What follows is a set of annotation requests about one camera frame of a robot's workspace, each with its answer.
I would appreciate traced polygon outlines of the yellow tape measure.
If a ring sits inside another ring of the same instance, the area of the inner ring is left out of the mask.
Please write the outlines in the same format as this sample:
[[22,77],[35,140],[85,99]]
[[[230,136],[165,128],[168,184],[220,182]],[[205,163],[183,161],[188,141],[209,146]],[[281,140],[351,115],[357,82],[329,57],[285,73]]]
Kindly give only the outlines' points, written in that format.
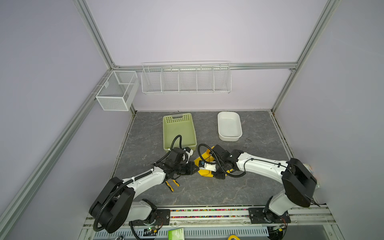
[[228,237],[228,240],[240,240],[240,239],[235,235],[231,235]]

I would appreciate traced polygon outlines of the yellow black pliers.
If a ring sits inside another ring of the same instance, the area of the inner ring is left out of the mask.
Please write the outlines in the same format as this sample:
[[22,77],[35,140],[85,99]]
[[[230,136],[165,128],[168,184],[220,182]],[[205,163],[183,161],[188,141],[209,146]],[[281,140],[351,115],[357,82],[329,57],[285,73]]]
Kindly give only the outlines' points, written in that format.
[[165,181],[165,183],[171,192],[175,191],[174,187],[180,186],[180,184],[175,179],[167,180],[167,181]]

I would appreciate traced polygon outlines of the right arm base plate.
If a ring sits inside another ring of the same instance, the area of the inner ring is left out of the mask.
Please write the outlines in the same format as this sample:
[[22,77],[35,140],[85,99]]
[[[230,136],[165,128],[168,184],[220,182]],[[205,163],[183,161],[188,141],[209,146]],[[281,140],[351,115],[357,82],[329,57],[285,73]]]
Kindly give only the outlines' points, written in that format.
[[252,224],[289,224],[291,223],[288,212],[278,216],[266,208],[249,208],[249,218]]

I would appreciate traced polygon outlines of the green perforated plastic basket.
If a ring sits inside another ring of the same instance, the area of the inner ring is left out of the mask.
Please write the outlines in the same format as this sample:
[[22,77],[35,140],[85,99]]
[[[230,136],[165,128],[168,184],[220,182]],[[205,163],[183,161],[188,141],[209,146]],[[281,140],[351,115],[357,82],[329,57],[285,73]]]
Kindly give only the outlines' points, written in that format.
[[163,117],[163,148],[169,151],[174,138],[182,136],[182,147],[193,151],[197,148],[197,137],[191,113],[167,115]]

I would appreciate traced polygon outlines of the white oval plastic tub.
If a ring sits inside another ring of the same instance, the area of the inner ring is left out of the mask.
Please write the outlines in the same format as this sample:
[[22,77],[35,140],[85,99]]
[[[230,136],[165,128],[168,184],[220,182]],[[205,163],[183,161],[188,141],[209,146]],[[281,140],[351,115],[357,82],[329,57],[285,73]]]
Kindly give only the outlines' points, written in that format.
[[219,112],[217,117],[220,140],[237,142],[243,135],[239,114],[236,112]]

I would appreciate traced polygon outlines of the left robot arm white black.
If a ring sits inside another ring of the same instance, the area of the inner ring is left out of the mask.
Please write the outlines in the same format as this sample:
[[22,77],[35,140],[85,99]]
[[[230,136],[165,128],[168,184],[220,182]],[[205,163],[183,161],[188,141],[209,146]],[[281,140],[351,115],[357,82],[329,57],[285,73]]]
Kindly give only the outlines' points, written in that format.
[[152,187],[197,173],[199,167],[190,161],[193,152],[189,147],[171,146],[150,170],[127,179],[111,178],[90,207],[93,230],[113,233],[125,222],[154,224],[157,206],[146,199],[136,202],[135,198]]

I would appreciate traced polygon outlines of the small white mesh basket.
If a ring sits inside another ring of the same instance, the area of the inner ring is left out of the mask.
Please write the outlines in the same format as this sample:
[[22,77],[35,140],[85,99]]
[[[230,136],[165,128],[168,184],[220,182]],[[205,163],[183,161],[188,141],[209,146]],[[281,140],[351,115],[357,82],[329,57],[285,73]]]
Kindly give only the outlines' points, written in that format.
[[96,95],[104,111],[130,111],[140,82],[135,71],[111,71]]

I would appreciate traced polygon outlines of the yellow paper napkin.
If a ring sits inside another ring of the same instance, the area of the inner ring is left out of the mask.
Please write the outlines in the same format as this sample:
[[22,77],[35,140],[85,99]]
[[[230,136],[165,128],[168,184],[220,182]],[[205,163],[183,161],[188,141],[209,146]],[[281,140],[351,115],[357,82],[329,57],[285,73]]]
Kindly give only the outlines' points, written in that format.
[[[210,164],[229,164],[226,163],[225,160],[230,156],[230,153],[223,149],[220,145],[215,145],[213,147],[209,147],[206,144],[200,144],[197,147],[197,153],[199,157],[195,160],[195,164],[199,166],[200,162],[210,163]],[[211,171],[199,170],[198,173],[207,178],[214,178],[211,174]]]

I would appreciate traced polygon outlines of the green white small box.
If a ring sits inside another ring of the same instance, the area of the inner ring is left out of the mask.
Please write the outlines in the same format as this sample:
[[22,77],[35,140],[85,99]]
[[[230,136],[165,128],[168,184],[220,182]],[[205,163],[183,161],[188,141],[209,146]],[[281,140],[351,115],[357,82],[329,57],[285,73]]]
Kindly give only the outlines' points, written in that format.
[[168,240],[185,240],[183,228],[168,231]]

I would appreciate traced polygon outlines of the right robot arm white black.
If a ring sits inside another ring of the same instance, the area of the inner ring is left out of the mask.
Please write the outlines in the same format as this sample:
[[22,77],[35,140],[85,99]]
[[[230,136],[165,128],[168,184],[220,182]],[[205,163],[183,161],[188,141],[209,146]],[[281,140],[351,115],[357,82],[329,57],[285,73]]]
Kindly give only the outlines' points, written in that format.
[[228,152],[219,145],[211,148],[206,144],[198,145],[197,152],[200,169],[209,171],[216,179],[241,178],[253,173],[283,185],[284,189],[270,197],[265,207],[254,215],[263,223],[284,223],[288,210],[294,207],[308,208],[315,203],[313,197],[318,181],[298,159],[271,160],[241,150]]

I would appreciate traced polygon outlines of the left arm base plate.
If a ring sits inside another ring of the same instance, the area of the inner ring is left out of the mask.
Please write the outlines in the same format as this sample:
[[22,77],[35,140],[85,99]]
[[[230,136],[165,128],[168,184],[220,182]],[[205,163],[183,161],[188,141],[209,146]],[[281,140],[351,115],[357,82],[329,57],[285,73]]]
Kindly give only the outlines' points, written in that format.
[[170,209],[152,210],[144,220],[133,220],[133,226],[168,226],[171,220]]

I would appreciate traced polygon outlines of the aluminium frame rail base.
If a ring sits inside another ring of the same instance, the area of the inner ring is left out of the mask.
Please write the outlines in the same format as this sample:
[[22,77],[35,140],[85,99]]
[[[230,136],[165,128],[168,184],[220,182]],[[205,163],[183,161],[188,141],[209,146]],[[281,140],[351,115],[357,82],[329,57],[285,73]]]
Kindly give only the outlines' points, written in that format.
[[133,226],[125,222],[113,233],[94,232],[93,218],[87,217],[80,233],[81,240],[168,240],[168,231],[183,228],[185,240],[227,240],[235,235],[241,240],[342,240],[343,234],[327,205],[294,207],[288,210],[289,224],[252,224],[249,208],[234,207],[172,207],[168,226]]

